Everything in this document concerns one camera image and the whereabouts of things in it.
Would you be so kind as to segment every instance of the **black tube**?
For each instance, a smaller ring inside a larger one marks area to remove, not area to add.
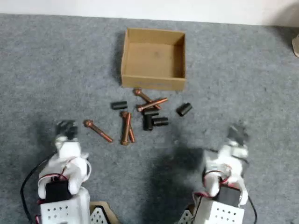
[[[187,114],[189,112],[189,110],[192,109],[192,105],[190,103],[186,103],[181,105],[178,109],[177,109],[177,113],[179,114],[179,116],[183,117],[185,114]]]
[[[153,124],[151,123],[151,116],[150,115],[143,116],[143,129],[145,131],[152,131],[153,130]]]
[[[128,104],[126,101],[114,102],[111,103],[111,108],[113,110],[122,110],[128,108]]]
[[[168,118],[153,118],[153,126],[165,126],[168,125]]]
[[[159,115],[159,110],[157,108],[149,108],[149,109],[144,109],[142,111],[143,115],[150,115],[150,116],[157,116]]]

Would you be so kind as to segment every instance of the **gray carpet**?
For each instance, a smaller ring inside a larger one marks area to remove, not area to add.
[[[183,92],[169,97],[170,125],[142,130],[134,110],[143,101],[120,87],[126,27],[186,32]],[[251,136],[246,184],[260,224],[298,224],[299,30],[196,22],[0,15],[0,223],[27,223],[19,190],[27,173],[54,149],[55,124],[76,119],[93,172],[92,200],[109,202],[123,224],[171,224],[202,189],[202,147],[219,148],[230,123],[245,120]],[[127,100],[137,142],[121,146],[121,118],[110,109]],[[193,105],[185,117],[175,113]],[[83,127],[93,119],[115,142]],[[37,174],[25,194],[38,213]],[[244,224],[253,223],[245,206]]]

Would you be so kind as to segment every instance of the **cardboard box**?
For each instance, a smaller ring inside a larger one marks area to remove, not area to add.
[[[121,62],[124,87],[183,90],[185,33],[128,28]]]

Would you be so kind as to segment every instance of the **copper screw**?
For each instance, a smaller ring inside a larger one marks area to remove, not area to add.
[[[124,146],[127,146],[129,144],[128,135],[129,135],[130,123],[131,123],[131,113],[128,112],[126,116],[125,130],[123,132],[122,139],[121,139],[121,144]]]
[[[149,104],[145,104],[145,105],[138,106],[138,111],[141,112],[141,111],[143,111],[143,110],[146,109],[146,108],[149,108],[149,107],[154,106],[154,105],[157,105],[157,104],[164,103],[164,102],[167,101],[167,100],[168,100],[168,98],[158,99],[158,100],[152,101],[152,102],[149,103]]]
[[[145,95],[141,89],[134,89],[133,90],[133,93],[136,95],[136,96],[140,96],[142,99],[144,99],[146,102],[148,103],[151,103],[153,102],[153,100],[151,98],[149,98],[147,95]],[[161,109],[161,107],[159,105],[154,105],[155,108],[157,108],[158,110]]]
[[[127,114],[128,114],[128,112],[126,112],[126,111],[122,111],[122,112],[121,112],[121,117],[126,118],[126,117],[127,117]],[[132,143],[135,142],[135,136],[134,136],[134,132],[133,132],[133,129],[132,129],[131,124],[130,124],[130,128],[129,128],[129,138],[130,138],[130,141],[131,141]]]
[[[88,127],[98,133],[102,138],[104,138],[108,142],[113,142],[113,139],[106,135],[101,129],[99,129],[96,125],[93,124],[92,120],[83,121],[85,127]]]

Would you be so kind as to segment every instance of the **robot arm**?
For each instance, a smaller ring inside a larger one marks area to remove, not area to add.
[[[229,141],[216,157],[212,159],[212,155],[205,154],[202,179],[206,193],[193,194],[194,207],[184,211],[179,224],[242,224],[244,209],[240,206],[249,199],[243,179],[242,161],[248,156],[245,145],[248,135],[244,131],[240,126],[231,126]]]
[[[38,195],[43,224],[89,224],[90,196],[82,187],[91,173],[88,154],[81,153],[73,121],[57,126],[57,153],[39,174]]]
[[[53,180],[67,179],[70,194],[77,194],[91,172],[91,166],[87,160],[88,154],[81,153],[75,133],[70,134],[75,131],[74,126],[70,124],[70,121],[64,121],[58,125],[57,129],[58,135],[55,139],[57,153],[39,174],[38,195],[41,199],[46,198],[46,185]]]

